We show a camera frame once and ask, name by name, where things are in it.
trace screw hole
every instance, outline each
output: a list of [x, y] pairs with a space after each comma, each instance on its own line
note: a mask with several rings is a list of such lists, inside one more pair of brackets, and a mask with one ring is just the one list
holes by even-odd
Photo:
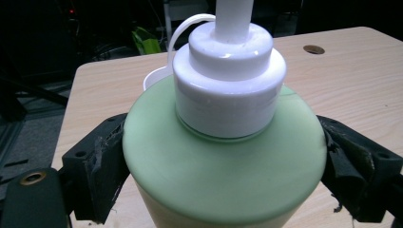
[[86, 151], [79, 151], [79, 152], [75, 153], [75, 156], [77, 158], [81, 158], [81, 157], [83, 157], [85, 155], [86, 155]]
[[20, 183], [25, 186], [33, 185], [34, 183], [42, 181], [46, 175], [47, 175], [46, 172], [31, 173], [31, 174], [24, 176], [20, 180]]
[[311, 54], [324, 54], [325, 53], [325, 49], [323, 49], [322, 47], [319, 46], [304, 46], [303, 49]]

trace white bottle cap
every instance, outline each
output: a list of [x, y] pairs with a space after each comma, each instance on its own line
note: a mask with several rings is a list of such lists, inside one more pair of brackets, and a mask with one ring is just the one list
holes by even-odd
[[270, 123], [286, 73], [273, 38], [250, 24], [253, 0], [218, 0], [216, 22], [197, 27], [175, 55], [176, 107], [201, 133], [237, 138]]

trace pump dispenser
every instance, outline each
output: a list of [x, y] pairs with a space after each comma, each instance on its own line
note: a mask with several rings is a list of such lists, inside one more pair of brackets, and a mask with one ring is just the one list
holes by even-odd
[[179, 116], [219, 138], [259, 132], [270, 123], [286, 73], [271, 35], [250, 24], [253, 0], [220, 0], [216, 22], [197, 27], [175, 56]]
[[281, 227], [320, 182], [322, 127], [252, 6], [217, 0], [126, 117], [127, 167], [158, 228]]

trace wooden table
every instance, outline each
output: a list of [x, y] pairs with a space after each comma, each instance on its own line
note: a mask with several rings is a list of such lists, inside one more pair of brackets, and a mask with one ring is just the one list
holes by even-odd
[[[303, 47], [315, 45], [324, 54]], [[370, 28], [349, 28], [275, 39], [284, 56], [285, 83], [318, 115], [347, 124], [403, 156], [403, 43]], [[57, 143], [53, 167], [104, 119], [127, 112], [142, 94], [144, 77], [166, 64], [166, 53], [98, 63], [78, 68]], [[285, 227], [353, 227], [346, 209], [334, 213], [337, 201], [320, 184]], [[354, 222], [355, 227], [390, 227]], [[74, 227], [97, 227], [75, 221]], [[155, 227], [129, 177], [105, 227]]]

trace floor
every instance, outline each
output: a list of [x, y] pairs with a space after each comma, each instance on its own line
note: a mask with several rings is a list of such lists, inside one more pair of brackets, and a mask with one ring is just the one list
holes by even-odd
[[[296, 16], [281, 15], [274, 37], [293, 35], [296, 24]], [[71, 82], [62, 82], [46, 85], [46, 89], [62, 88], [59, 93], [68, 97], [70, 86]], [[21, 103], [29, 111], [21, 123], [6, 123], [0, 117], [0, 202], [13, 177], [51, 165], [65, 113], [62, 106], [42, 99], [28, 97]]]

